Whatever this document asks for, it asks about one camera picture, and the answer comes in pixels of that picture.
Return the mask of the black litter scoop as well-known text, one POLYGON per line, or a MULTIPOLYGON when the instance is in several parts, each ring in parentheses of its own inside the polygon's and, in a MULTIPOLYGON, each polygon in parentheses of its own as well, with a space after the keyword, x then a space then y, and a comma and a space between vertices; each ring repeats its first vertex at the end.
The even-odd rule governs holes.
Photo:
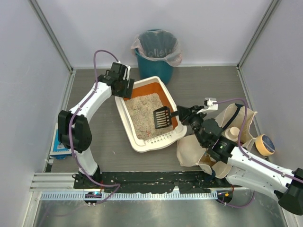
POLYGON ((168 106, 153 111, 155 129, 167 128, 172 125, 172 118, 178 116, 178 111, 171 112, 168 106))

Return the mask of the white orange litter box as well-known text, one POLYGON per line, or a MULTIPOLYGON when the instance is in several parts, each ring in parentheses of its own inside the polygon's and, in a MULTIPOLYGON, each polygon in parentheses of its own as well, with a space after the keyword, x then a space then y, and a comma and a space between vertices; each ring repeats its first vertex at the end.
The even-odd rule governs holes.
MULTIPOLYGON (((161 79, 157 76, 153 76, 135 82, 132 92, 132 98, 145 96, 153 93, 159 95, 163 106, 169 107, 172 112, 177 110, 177 106, 172 96, 170 95, 168 89, 161 81, 161 79)), ((179 119, 176 117, 172 120, 173 130, 171 130, 170 132, 164 133, 148 140, 139 139, 135 133, 133 121, 125 105, 126 100, 126 98, 121 97, 115 98, 116 106, 120 118, 122 120, 124 129, 130 141, 130 144, 135 151, 139 153, 144 153, 147 151, 163 149, 170 146, 171 144, 186 135, 187 127, 182 125, 179 119)))

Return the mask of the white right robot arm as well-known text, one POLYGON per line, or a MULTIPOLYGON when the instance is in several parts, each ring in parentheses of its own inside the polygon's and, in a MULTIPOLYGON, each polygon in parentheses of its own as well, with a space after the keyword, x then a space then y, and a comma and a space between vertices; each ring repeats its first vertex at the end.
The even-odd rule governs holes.
POLYGON ((250 152, 257 143, 250 134, 254 111, 233 103, 215 118, 205 119, 217 109, 218 105, 177 106, 172 113, 194 133, 177 142, 181 166, 199 166, 212 177, 262 193, 285 210, 302 215, 303 170, 275 165, 250 152))

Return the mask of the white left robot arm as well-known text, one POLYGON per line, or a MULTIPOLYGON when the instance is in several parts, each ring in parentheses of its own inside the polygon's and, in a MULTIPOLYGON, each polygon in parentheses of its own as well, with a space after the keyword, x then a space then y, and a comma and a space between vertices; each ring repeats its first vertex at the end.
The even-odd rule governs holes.
POLYGON ((69 111, 58 114, 58 140, 69 149, 85 181, 101 184, 100 168, 93 158, 90 145, 92 133, 89 122, 101 105, 112 96, 130 98, 134 79, 131 67, 120 62, 112 63, 104 75, 97 75, 91 90, 69 111))

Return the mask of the cat litter sand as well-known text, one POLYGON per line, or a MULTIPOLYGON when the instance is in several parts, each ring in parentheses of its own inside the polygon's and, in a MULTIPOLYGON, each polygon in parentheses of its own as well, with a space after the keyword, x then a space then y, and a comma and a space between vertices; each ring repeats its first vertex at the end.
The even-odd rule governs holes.
POLYGON ((157 93, 135 97, 125 101, 138 139, 148 140, 173 130, 173 126, 155 129, 153 111, 163 107, 157 93))

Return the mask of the blue white box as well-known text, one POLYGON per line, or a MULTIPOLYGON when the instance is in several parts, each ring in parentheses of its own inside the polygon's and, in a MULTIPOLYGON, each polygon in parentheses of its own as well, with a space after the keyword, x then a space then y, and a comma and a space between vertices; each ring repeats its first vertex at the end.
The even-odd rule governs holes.
POLYGON ((65 159, 66 157, 71 156, 71 151, 58 140, 57 129, 54 130, 53 141, 49 155, 55 159, 65 159))

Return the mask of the teal trash bin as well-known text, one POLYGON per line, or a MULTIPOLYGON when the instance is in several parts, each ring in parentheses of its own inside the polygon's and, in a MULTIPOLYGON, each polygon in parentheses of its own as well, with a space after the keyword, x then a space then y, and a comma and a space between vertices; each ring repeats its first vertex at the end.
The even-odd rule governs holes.
POLYGON ((138 52, 134 53, 137 58, 140 77, 146 79, 157 76, 164 84, 171 80, 174 68, 164 61, 149 61, 144 59, 138 52))

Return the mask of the beige canvas tote bag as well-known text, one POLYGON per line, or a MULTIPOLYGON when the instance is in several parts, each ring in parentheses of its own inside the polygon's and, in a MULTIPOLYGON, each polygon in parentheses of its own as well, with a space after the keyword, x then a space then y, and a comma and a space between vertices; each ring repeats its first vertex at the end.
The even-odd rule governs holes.
MULTIPOLYGON (((250 133, 250 126, 256 114, 257 112, 248 109, 244 129, 241 134, 241 145, 247 151, 251 151, 256 140, 250 133)), ((244 115, 244 106, 239 108, 236 104, 230 104, 215 117, 215 120, 222 128, 240 128, 244 120, 244 115)), ((209 175, 214 171, 215 177, 219 179, 225 178, 232 168, 231 165, 222 161, 215 162, 209 154, 206 153, 206 149, 199 145, 195 135, 188 135, 177 141, 177 158, 181 166, 199 166, 209 175)))

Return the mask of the clear plastic bin liner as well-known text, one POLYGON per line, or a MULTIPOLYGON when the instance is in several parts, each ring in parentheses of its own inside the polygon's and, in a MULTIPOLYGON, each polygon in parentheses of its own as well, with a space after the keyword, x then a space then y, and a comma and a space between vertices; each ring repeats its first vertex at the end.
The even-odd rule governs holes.
POLYGON ((131 51, 138 52, 149 61, 164 61, 172 67, 182 62, 179 40, 171 32, 162 29, 152 29, 137 35, 131 51))

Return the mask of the masking tape roll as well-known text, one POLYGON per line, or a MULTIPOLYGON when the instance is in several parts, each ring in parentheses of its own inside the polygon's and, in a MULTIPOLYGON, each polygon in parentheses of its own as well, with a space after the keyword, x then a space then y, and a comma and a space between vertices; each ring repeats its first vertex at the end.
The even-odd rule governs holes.
POLYGON ((256 137, 255 146, 258 152, 263 156, 270 156, 275 152, 275 146, 272 140, 265 134, 256 137))

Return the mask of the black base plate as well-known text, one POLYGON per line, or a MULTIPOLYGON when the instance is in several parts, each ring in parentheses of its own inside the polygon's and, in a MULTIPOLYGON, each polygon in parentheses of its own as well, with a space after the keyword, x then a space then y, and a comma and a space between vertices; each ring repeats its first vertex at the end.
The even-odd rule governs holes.
POLYGON ((203 171, 102 172, 101 184, 120 184, 118 193, 171 193, 177 186, 181 193, 205 193, 212 188, 232 189, 225 178, 218 179, 203 171))

